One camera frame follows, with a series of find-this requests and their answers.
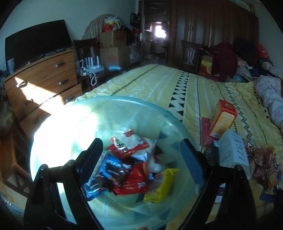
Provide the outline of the light purple rolled quilt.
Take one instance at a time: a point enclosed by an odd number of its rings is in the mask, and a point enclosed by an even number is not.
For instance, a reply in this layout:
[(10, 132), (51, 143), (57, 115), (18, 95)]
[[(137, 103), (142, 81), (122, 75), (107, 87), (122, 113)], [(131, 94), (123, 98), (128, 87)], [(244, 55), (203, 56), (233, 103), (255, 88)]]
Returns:
[(282, 133), (282, 80), (271, 76), (260, 76), (255, 82), (254, 87), (257, 95), (262, 99), (263, 106), (268, 109), (273, 124)]

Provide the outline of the red small snack packet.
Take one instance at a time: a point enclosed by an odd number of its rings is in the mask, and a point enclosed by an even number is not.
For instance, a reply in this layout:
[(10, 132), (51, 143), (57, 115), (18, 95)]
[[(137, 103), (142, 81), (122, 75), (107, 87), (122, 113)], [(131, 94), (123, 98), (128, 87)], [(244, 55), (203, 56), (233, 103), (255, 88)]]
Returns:
[(117, 196), (146, 193), (148, 189), (148, 165), (140, 162), (132, 165), (132, 169), (122, 181), (120, 187), (113, 187), (113, 193)]

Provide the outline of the black printed box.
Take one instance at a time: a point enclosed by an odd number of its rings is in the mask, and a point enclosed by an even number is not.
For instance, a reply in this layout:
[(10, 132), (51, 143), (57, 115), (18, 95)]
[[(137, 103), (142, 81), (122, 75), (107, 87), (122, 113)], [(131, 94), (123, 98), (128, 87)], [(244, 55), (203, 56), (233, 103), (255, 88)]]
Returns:
[(219, 146), (217, 141), (213, 141), (204, 151), (204, 155), (207, 161), (213, 161), (217, 165), (220, 164), (219, 161)]

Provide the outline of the translucent green plastic basin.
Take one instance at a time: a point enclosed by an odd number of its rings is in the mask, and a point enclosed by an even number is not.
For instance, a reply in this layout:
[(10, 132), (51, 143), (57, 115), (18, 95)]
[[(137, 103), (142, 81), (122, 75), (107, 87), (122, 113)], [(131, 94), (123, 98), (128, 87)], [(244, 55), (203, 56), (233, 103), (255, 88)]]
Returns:
[(159, 229), (189, 213), (198, 196), (184, 139), (192, 139), (185, 126), (154, 104), (84, 99), (54, 112), (35, 132), (31, 177), (39, 183), (59, 170), (59, 205), (76, 227), (95, 227), (75, 207), (79, 195), (103, 229)]

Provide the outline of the blue Oreo snack packet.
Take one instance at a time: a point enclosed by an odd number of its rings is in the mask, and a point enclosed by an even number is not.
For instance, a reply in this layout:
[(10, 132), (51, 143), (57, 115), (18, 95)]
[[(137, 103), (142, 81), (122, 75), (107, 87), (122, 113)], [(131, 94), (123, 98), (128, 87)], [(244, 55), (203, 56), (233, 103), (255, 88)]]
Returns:
[(131, 169), (131, 164), (103, 151), (89, 181), (82, 186), (86, 200), (91, 201), (106, 191), (111, 192), (113, 187), (120, 187)]

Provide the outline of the pile of clothes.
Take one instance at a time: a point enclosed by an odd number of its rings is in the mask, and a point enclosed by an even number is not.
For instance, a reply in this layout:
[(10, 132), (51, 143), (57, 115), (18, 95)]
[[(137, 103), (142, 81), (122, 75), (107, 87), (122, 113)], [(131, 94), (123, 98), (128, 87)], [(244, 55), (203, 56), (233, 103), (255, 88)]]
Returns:
[(211, 76), (220, 82), (251, 82), (260, 76), (279, 78), (265, 47), (239, 37), (232, 44), (221, 42), (206, 48), (212, 57)]

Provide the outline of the cardboard boxes stack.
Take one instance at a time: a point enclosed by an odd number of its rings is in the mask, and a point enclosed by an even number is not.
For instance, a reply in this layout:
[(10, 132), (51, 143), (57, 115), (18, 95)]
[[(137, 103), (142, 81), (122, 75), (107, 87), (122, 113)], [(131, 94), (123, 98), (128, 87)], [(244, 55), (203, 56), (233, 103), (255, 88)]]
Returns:
[(104, 68), (125, 67), (130, 64), (130, 47), (124, 31), (99, 34), (100, 60)]

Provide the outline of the flat red box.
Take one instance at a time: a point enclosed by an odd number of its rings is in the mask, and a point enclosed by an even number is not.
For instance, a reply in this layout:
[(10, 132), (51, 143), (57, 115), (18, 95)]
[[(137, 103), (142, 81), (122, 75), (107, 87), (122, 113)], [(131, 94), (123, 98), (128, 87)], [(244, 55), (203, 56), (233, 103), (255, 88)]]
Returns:
[(206, 117), (201, 118), (201, 146), (207, 147), (213, 141), (218, 141), (217, 138), (211, 137), (210, 133), (210, 119)]

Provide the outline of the orange cracker box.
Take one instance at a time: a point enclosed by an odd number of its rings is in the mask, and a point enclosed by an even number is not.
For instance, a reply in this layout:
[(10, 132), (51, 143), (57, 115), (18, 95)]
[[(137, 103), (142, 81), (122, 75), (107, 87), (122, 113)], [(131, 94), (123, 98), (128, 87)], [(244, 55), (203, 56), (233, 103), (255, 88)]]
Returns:
[(222, 134), (229, 129), (237, 117), (233, 104), (220, 99), (210, 121), (209, 136), (220, 139)]

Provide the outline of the red yellow gift box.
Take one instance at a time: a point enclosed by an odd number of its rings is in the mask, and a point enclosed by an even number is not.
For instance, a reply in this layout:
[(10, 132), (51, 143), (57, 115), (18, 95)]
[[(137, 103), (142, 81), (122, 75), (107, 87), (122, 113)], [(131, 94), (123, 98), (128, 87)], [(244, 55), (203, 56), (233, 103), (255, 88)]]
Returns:
[(210, 80), (220, 81), (219, 75), (212, 75), (212, 60), (209, 55), (203, 55), (199, 69), (199, 76), (205, 77)]

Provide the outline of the wooden chest of drawers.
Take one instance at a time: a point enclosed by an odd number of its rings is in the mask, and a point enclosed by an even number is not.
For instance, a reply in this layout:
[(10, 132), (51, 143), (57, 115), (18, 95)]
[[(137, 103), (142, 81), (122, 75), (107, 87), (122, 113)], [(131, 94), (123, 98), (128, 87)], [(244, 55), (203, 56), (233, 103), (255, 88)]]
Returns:
[(11, 108), (30, 139), (49, 116), (82, 95), (71, 49), (20, 68), (4, 80), (4, 87)]

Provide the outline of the white grey carton box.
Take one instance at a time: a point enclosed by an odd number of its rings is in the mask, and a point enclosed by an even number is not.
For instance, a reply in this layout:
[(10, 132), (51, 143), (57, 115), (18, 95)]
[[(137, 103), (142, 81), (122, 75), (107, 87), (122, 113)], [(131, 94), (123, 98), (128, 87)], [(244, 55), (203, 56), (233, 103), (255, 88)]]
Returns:
[(234, 168), (240, 165), (247, 179), (251, 179), (249, 161), (240, 134), (232, 129), (227, 129), (218, 141), (219, 146), (219, 164), (222, 167)]

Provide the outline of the black flat television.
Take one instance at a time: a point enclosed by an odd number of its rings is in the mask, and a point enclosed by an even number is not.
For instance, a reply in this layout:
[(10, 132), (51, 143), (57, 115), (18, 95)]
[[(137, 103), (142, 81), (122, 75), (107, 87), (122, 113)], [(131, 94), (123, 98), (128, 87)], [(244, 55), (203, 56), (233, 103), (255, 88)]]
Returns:
[(46, 54), (72, 47), (64, 20), (38, 24), (12, 34), (5, 39), (5, 61), (14, 61), (17, 70)]

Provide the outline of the yellow snack packet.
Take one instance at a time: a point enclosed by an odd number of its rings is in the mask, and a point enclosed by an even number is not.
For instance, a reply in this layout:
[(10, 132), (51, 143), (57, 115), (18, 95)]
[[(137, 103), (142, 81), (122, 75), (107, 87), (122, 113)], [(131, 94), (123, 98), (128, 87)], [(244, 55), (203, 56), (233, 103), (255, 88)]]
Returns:
[(179, 169), (167, 168), (158, 173), (150, 183), (148, 191), (143, 197), (143, 201), (150, 203), (160, 203), (163, 201), (173, 186), (177, 172), (179, 172)]

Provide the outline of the red white snack packet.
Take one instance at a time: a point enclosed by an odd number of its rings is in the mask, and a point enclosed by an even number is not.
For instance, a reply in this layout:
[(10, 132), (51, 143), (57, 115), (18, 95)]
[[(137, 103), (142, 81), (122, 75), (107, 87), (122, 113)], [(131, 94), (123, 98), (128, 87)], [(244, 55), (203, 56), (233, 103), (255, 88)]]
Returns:
[(110, 142), (112, 144), (106, 150), (111, 151), (119, 159), (130, 157), (138, 150), (149, 147), (149, 144), (132, 130), (112, 137)]

